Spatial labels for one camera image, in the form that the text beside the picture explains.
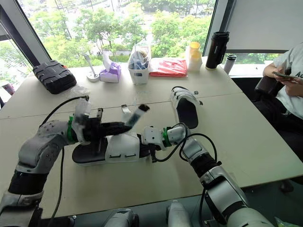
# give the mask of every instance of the window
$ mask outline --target window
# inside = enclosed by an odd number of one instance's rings
[[[229,75],[239,77],[262,76],[264,68],[280,55],[280,53],[226,53],[222,61],[222,68],[224,68],[226,57],[229,54],[237,56]]]
[[[102,53],[127,62],[133,45],[152,43],[153,57],[184,57],[190,41],[203,51],[215,0],[18,0],[54,60],[69,68],[102,64]]]
[[[30,63],[0,24],[0,97],[4,102],[11,95],[2,86],[10,83],[16,90],[30,72]]]

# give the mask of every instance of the yellow cap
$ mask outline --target yellow cap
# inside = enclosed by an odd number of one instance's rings
[[[191,42],[189,46],[190,46],[190,48],[199,49],[200,48],[200,43]]]

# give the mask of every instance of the black cable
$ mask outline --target black cable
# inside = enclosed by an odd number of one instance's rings
[[[64,101],[63,103],[61,103],[60,105],[58,105],[56,108],[53,109],[53,111],[51,111],[48,114],[48,116],[44,119],[44,121],[42,122],[42,124],[39,127],[41,127],[42,125],[44,125],[47,122],[47,120],[53,115],[53,113],[55,113],[61,106],[63,106],[64,104],[69,103],[70,101],[73,101],[73,100],[76,100],[76,99],[79,99],[79,98],[85,98],[86,100],[89,99],[88,96],[78,96],[78,97],[70,98],[70,99]]]
[[[180,124],[182,124],[184,126],[184,128],[185,128],[185,137],[184,138],[186,139],[186,137],[187,137],[187,126],[183,122],[175,124],[172,128],[174,128],[174,127],[176,127],[177,125],[180,125]],[[181,146],[181,150],[184,148],[185,143],[186,143],[185,139],[181,140],[166,158],[164,158],[164,159],[157,159],[155,157],[156,161],[157,162],[165,162],[165,161],[169,160],[169,158],[176,152],[176,150],[181,145],[181,143],[183,143],[182,146]]]
[[[56,108],[53,109],[53,111],[51,111],[48,116],[44,119],[44,121],[42,122],[42,124],[39,126],[41,127],[42,125],[44,125],[47,120],[53,115],[53,113],[55,113],[61,106],[63,106],[64,104],[70,102],[70,101],[73,101],[73,100],[76,100],[76,99],[79,99],[79,98],[85,98],[86,100],[89,99],[88,96],[78,96],[78,97],[74,97],[74,98],[70,98],[66,101],[64,101],[63,103],[61,103],[60,105],[58,105]],[[64,147],[62,148],[62,158],[61,158],[61,167],[60,167],[60,189],[59,189],[59,197],[58,197],[58,201],[57,201],[57,205],[55,207],[55,210],[53,211],[53,214],[48,222],[48,225],[47,227],[50,227],[52,226],[52,223],[53,223],[53,219],[57,213],[57,210],[59,208],[59,205],[60,205],[60,201],[61,201],[61,196],[62,196],[62,183],[63,183],[63,162],[64,162]]]
[[[198,221],[199,221],[200,227],[204,227],[203,221],[202,221],[202,206],[203,206],[205,193],[206,193],[206,189],[203,188],[203,192],[202,192],[201,200],[200,200],[200,205],[199,205],[199,214],[198,214],[198,218],[199,218]]]
[[[217,162],[217,159],[218,159],[218,155],[217,155],[217,149],[216,149],[216,146],[214,145],[214,142],[208,137],[208,136],[206,136],[206,135],[204,135],[204,134],[202,134],[202,133],[193,133],[193,134],[190,134],[190,135],[186,135],[186,137],[183,139],[183,140],[181,140],[177,145],[176,145],[176,147],[172,150],[172,152],[166,157],[166,158],[164,158],[164,159],[157,159],[156,158],[156,160],[158,161],[158,162],[165,162],[165,161],[167,161],[174,153],[175,153],[175,151],[178,149],[178,147],[181,145],[181,143],[183,143],[182,144],[182,147],[181,147],[181,149],[180,149],[180,152],[179,152],[179,156],[181,157],[181,159],[182,160],[184,160],[184,158],[181,156],[181,152],[182,152],[182,150],[183,150],[183,148],[184,148],[184,145],[185,145],[185,143],[186,143],[186,140],[189,138],[189,137],[192,137],[192,136],[203,136],[203,137],[205,137],[206,139],[208,139],[208,141],[212,144],[212,146],[213,146],[213,149],[214,149],[214,160],[215,160],[215,162]]]
[[[62,183],[63,183],[63,162],[64,162],[64,147],[62,148],[62,158],[61,158],[61,167],[60,167],[60,189],[59,189],[59,197],[58,197],[58,201],[57,201],[57,205],[55,210],[53,211],[53,214],[48,222],[47,227],[51,227],[52,223],[53,223],[53,219],[57,213],[57,210],[59,208],[60,205],[60,201],[61,201],[61,196],[62,196]]]
[[[186,161],[187,162],[187,159],[182,157],[182,150],[180,149],[179,151],[179,157],[183,160],[183,161]]]

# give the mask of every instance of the white container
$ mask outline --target white container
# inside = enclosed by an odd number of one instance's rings
[[[188,72],[199,72],[202,65],[202,57],[199,51],[200,44],[191,42],[185,50],[185,60]]]
[[[148,77],[150,74],[150,64],[151,64],[151,48],[150,46],[140,46],[140,48],[146,48],[148,50],[148,57],[149,57],[149,62],[148,66],[144,70],[132,70],[129,68],[129,62],[131,59],[131,56],[127,62],[127,67],[129,70],[129,74],[131,75],[132,81],[134,84],[146,84],[148,81]]]
[[[229,75],[234,63],[237,60],[237,56],[233,54],[229,54],[226,58],[225,65],[224,65],[224,71]]]

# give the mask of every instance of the white table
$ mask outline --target white table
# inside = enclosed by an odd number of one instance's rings
[[[276,181],[303,173],[301,161],[244,94],[199,100],[204,105],[198,110],[199,126],[195,131],[213,139],[219,160],[239,186]],[[176,123],[170,102],[149,106],[150,111],[138,122],[135,132],[141,133],[146,125],[160,129]],[[70,114],[59,113],[53,118],[64,121],[68,120]],[[119,120],[120,117],[121,108],[108,108],[104,111],[103,119],[108,122]],[[1,156],[5,154],[5,158],[0,160],[0,194],[10,182],[20,146],[35,134],[44,118],[45,115],[0,120]],[[197,139],[213,154],[208,141],[200,137]],[[164,163],[152,164],[147,160],[82,167],[71,159],[74,148],[75,145],[66,147],[63,194],[57,216],[128,207],[201,193],[201,184],[192,167],[177,154]],[[157,156],[165,157],[170,151],[159,151]],[[60,159],[56,161],[45,184],[41,203],[44,218],[51,216],[57,200]]]
[[[207,134],[214,141],[219,160],[239,186],[302,175],[301,161],[222,69],[208,72],[202,68],[201,73],[203,75],[192,75],[186,79],[151,78],[147,85],[141,86],[126,81],[127,76],[119,84],[90,84],[86,79],[79,79],[78,83],[89,86],[95,108],[107,107],[103,122],[119,121],[119,106],[133,103],[138,91],[150,94],[137,98],[137,104],[145,102],[151,108],[133,129],[137,133],[142,133],[146,125],[160,129],[177,122],[168,101],[173,86],[198,90],[199,100],[204,105],[198,109],[199,126],[194,132]],[[28,85],[31,86],[30,92],[26,89]],[[163,94],[158,93],[157,87],[165,88]],[[105,102],[104,96],[108,94],[114,98]],[[29,78],[0,111],[0,194],[10,183],[23,142],[34,136],[46,115],[66,97],[67,94],[49,94],[35,78]],[[74,106],[75,103],[63,108],[54,114],[53,119],[67,121]],[[208,141],[197,139],[213,154]],[[82,167],[71,159],[75,146],[66,147],[63,194],[57,216],[163,201],[197,195],[202,191],[192,167],[177,154],[164,163],[152,164],[147,160]],[[159,151],[157,156],[165,157],[170,151]],[[57,201],[60,159],[55,162],[45,184],[41,202],[44,218],[51,216]]]
[[[241,93],[221,67],[215,71],[207,71],[203,66],[200,74],[192,73],[186,78],[150,77],[145,85],[134,85],[125,64],[122,64],[122,69],[119,83],[89,82],[85,76],[90,70],[88,67],[71,69],[71,71],[78,85],[90,90],[93,109],[118,107],[122,104],[137,105],[169,101],[170,91],[174,86],[198,91],[197,97]],[[69,97],[70,90],[52,95],[35,77],[29,77],[3,107],[0,119],[49,114]],[[74,111],[73,103],[63,106],[58,113],[69,111]]]

